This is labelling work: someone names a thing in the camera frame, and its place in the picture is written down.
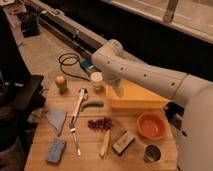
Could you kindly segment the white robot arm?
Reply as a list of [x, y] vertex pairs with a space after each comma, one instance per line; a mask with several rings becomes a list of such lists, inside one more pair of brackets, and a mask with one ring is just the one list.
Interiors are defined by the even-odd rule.
[[213, 82], [188, 73], [137, 63], [123, 57], [123, 47], [109, 40], [92, 54], [92, 63], [118, 96], [123, 79], [184, 108], [178, 139], [180, 171], [213, 171]]

